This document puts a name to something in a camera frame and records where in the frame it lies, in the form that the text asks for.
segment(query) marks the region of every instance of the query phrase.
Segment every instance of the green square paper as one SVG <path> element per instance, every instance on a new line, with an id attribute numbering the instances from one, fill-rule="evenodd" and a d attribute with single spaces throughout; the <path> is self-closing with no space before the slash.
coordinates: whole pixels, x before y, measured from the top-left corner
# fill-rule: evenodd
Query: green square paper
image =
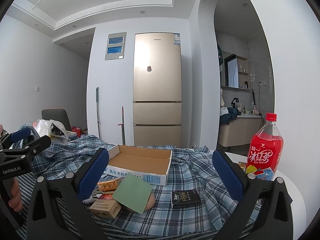
<path id="1" fill-rule="evenodd" d="M 122 205 L 143 214 L 152 186 L 128 173 L 112 197 Z"/>

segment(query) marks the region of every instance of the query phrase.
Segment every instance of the refrigerator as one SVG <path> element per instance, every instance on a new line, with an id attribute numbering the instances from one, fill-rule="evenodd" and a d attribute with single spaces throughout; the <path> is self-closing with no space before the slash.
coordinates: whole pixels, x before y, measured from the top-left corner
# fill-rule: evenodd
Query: refrigerator
<path id="1" fill-rule="evenodd" d="M 136 34 L 134 145 L 181 143 L 181 50 L 178 33 Z"/>

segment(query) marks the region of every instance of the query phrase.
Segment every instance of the blue panel window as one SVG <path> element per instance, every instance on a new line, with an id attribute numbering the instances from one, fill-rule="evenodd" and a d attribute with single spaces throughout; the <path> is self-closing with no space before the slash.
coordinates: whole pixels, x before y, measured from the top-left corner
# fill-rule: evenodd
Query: blue panel window
<path id="1" fill-rule="evenodd" d="M 117 43 L 122 43 L 122 42 L 123 42 L 123 37 L 109 39 L 109 44 L 117 44 Z"/>
<path id="2" fill-rule="evenodd" d="M 115 53 L 121 53 L 121 52 L 122 52 L 122 46 L 109 47 L 107 50 L 107 54 L 115 54 Z"/>

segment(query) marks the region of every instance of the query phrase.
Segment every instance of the red bottle cap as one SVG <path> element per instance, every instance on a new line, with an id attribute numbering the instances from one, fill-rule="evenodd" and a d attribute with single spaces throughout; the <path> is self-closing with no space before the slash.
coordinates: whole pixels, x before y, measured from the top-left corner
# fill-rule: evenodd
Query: red bottle cap
<path id="1" fill-rule="evenodd" d="M 267 113 L 266 114 L 266 121 L 276 122 L 277 121 L 277 114 Z"/>

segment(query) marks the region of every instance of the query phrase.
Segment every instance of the striped fabric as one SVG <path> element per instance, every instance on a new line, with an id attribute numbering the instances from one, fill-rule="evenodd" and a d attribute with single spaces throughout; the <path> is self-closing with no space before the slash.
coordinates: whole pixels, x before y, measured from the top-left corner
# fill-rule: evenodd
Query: striped fabric
<path id="1" fill-rule="evenodd" d="M 38 138 L 36 131 L 32 127 L 30 129 L 35 138 Z M 23 142 L 19 142 L 14 147 L 19 148 L 22 145 Z M 32 162 L 33 172 L 18 177 L 22 192 L 23 218 L 25 220 L 27 218 L 32 189 L 38 176 L 43 175 L 47 179 L 62 178 L 69 171 L 76 172 L 98 148 L 110 149 L 113 146 L 93 135 L 83 135 L 80 139 L 66 145 L 52 144 L 47 150 L 37 155 Z M 144 212 L 143 215 L 122 209 L 115 219 L 96 217 L 90 212 L 92 218 L 109 239 L 114 240 L 212 239 L 237 206 L 212 166 L 212 153 L 207 147 L 195 150 L 175 149 L 174 146 L 150 148 L 172 149 L 173 151 L 167 186 L 153 185 L 155 206 Z M 113 178 L 111 175 L 103 174 L 100 181 Z M 172 209 L 171 191 L 187 189 L 197 190 L 201 204 Z M 79 236 L 62 200 L 60 206 L 69 230 Z M 242 236 L 250 230 L 259 209 L 260 205 L 257 204 Z M 26 223 L 17 232 L 22 239 L 26 239 Z"/>

